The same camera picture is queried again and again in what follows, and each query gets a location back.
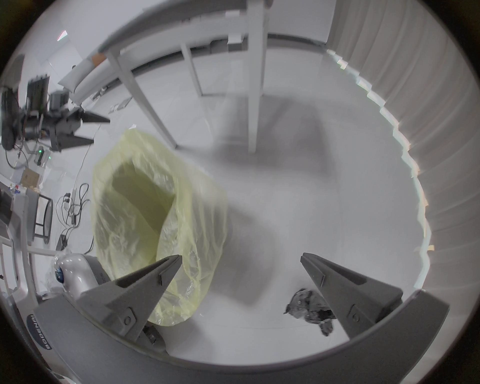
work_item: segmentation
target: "logo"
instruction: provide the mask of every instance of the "logo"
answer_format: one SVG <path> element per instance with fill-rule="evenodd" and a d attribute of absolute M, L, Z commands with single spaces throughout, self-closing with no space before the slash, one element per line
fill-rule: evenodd
<path fill-rule="evenodd" d="M 36 322 L 35 316 L 28 315 L 27 317 L 27 328 L 28 332 L 32 336 L 32 339 L 36 341 L 38 345 L 40 345 L 43 349 L 51 350 L 52 347 L 48 343 L 47 339 L 45 338 L 40 326 Z"/>

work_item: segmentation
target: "tiled floor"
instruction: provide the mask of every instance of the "tiled floor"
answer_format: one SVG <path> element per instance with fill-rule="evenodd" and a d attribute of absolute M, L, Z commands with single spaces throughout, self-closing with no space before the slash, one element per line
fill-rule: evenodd
<path fill-rule="evenodd" d="M 228 193 L 230 234 L 209 293 L 188 321 L 166 328 L 172 356 L 218 364 L 300 358 L 347 340 L 339 323 L 329 337 L 284 315 L 313 283 L 300 264 L 312 252 L 413 291 L 420 272 L 418 198 L 402 150 L 378 106 L 320 50 L 267 52 L 257 153 L 247 153 L 245 52 L 194 59 L 205 96 L 197 98 L 183 62 L 137 77 L 186 161 Z M 93 110 L 106 114 L 128 96 L 121 85 Z M 52 155 L 42 192 L 56 202 L 91 182 L 94 164 L 132 125 L 159 137 L 135 101 L 83 126 L 88 149 Z M 90 213 L 70 238 L 72 252 L 91 242 Z M 61 225 L 54 216 L 50 246 Z M 42 286 L 48 258 L 35 260 Z"/>

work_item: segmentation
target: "yellow plastic bag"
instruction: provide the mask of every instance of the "yellow plastic bag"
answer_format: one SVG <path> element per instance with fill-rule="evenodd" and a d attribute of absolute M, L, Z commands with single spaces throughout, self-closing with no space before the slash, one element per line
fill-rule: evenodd
<path fill-rule="evenodd" d="M 93 176 L 96 255 L 111 279 L 179 254 L 150 321 L 175 325 L 205 297 L 227 237 L 227 197 L 153 136 L 128 130 Z"/>

